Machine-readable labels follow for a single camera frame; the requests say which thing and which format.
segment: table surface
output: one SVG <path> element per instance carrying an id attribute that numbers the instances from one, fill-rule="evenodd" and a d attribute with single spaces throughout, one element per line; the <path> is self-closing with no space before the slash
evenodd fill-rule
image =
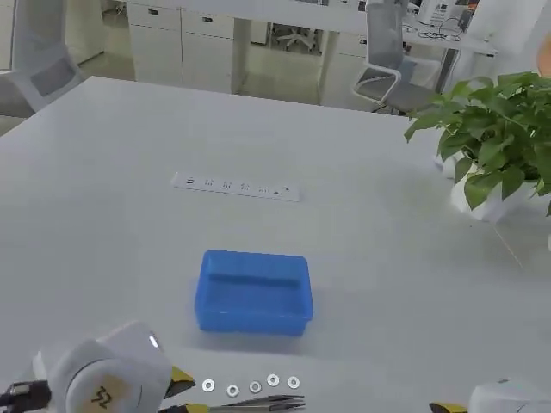
<path id="1" fill-rule="evenodd" d="M 175 364 L 216 381 L 179 401 L 227 402 L 231 383 L 246 398 L 272 372 L 299 377 L 317 412 L 427 412 L 504 376 L 550 389 L 549 258 L 528 270 L 491 225 L 456 212 L 434 139 L 406 144 L 407 124 L 87 80 L 0 139 L 0 385 L 40 347 L 141 319 Z M 182 170 L 290 182 L 303 199 L 175 189 Z M 208 249 L 304 256 L 305 335 L 200 332 Z"/>
<path id="2" fill-rule="evenodd" d="M 189 11 L 333 32 L 366 33 L 366 18 L 363 12 L 352 8 L 320 6 L 296 0 L 232 0 L 231 2 L 227 0 L 127 0 L 127 2 L 173 9 L 184 8 Z M 415 32 L 404 32 L 404 41 L 488 55 L 495 55 L 498 52 L 489 43 L 468 35 L 463 35 L 460 41 L 452 41 L 424 39 Z"/>

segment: green leaves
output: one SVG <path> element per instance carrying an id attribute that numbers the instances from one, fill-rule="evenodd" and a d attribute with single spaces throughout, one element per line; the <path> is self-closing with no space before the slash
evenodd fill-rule
<path id="1" fill-rule="evenodd" d="M 455 183 L 458 183 L 463 177 L 468 173 L 473 165 L 473 160 L 468 157 L 460 159 L 458 163 L 455 164 Z"/>
<path id="2" fill-rule="evenodd" d="M 449 131 L 444 131 L 438 144 L 438 153 L 442 157 L 442 160 L 445 161 L 461 151 L 471 139 L 472 137 L 468 133 L 450 134 Z"/>
<path id="3" fill-rule="evenodd" d="M 404 133 L 406 140 L 409 142 L 413 134 L 415 133 L 415 131 L 418 131 L 419 129 L 430 129 L 438 125 L 438 122 L 440 121 L 441 118 L 442 117 L 440 116 L 439 113 L 430 113 L 419 117 L 407 129 L 406 133 Z"/>
<path id="4" fill-rule="evenodd" d="M 505 155 L 501 152 L 501 139 L 498 137 L 490 138 L 482 144 L 479 152 L 479 164 L 484 166 L 493 162 L 494 164 L 500 164 L 497 168 L 500 168 L 505 163 Z"/>
<path id="5" fill-rule="evenodd" d="M 539 180 L 538 195 L 551 193 L 551 79 L 525 72 L 496 83 L 488 77 L 461 81 L 416 117 L 405 133 L 408 142 L 417 130 L 442 128 L 442 159 L 458 151 L 467 157 L 455 166 L 455 179 L 467 177 L 472 208 L 500 182 L 503 199 L 526 181 Z M 483 174 L 469 175 L 473 165 Z"/>
<path id="6" fill-rule="evenodd" d="M 524 172 L 512 165 L 501 174 L 501 178 L 501 199 L 505 200 L 521 187 L 524 182 Z"/>
<path id="7" fill-rule="evenodd" d="M 465 198 L 467 198 L 467 203 L 471 209 L 475 209 L 485 202 L 501 180 L 502 175 L 498 171 L 470 176 L 465 182 Z"/>
<path id="8" fill-rule="evenodd" d="M 473 92 L 473 90 L 468 87 L 470 83 L 470 80 L 462 80 L 460 82 L 457 82 L 454 88 L 451 90 L 451 93 L 449 94 L 450 98 L 470 95 Z"/>
<path id="9" fill-rule="evenodd" d="M 537 169 L 544 182 L 544 188 L 551 188 L 551 145 L 536 145 Z"/>

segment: blue plastic container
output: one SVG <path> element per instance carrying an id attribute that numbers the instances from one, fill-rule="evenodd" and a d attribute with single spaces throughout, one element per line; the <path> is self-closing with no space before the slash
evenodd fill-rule
<path id="1" fill-rule="evenodd" d="M 205 252 L 195 315 L 204 331 L 302 336 L 313 317 L 306 259 Z"/>

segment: power outlet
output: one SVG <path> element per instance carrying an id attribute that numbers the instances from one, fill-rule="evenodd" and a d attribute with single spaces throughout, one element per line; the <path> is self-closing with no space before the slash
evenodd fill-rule
<path id="1" fill-rule="evenodd" d="M 300 190 L 293 185 L 265 185 L 239 179 L 213 178 L 183 172 L 177 172 L 174 175 L 172 186 L 195 191 L 254 196 L 271 200 L 300 201 Z"/>

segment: white flower pot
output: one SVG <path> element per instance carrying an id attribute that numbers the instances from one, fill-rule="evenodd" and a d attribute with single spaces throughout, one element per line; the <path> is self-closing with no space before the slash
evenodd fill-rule
<path id="1" fill-rule="evenodd" d="M 445 161 L 442 160 L 440 155 L 434 157 L 434 163 L 442 169 L 442 175 L 444 178 L 454 179 L 455 178 L 455 165 L 465 157 L 463 152 L 459 151 L 456 154 L 452 155 Z"/>
<path id="2" fill-rule="evenodd" d="M 469 173 L 475 172 L 473 165 Z M 451 190 L 451 203 L 462 213 L 466 213 L 478 221 L 498 222 L 507 213 L 515 210 L 526 201 L 534 191 L 534 183 L 525 182 L 514 194 L 506 200 L 501 199 L 501 183 L 498 184 L 488 196 L 486 202 L 477 206 L 474 210 L 467 203 L 465 197 L 465 182 L 467 175 L 463 177 Z"/>

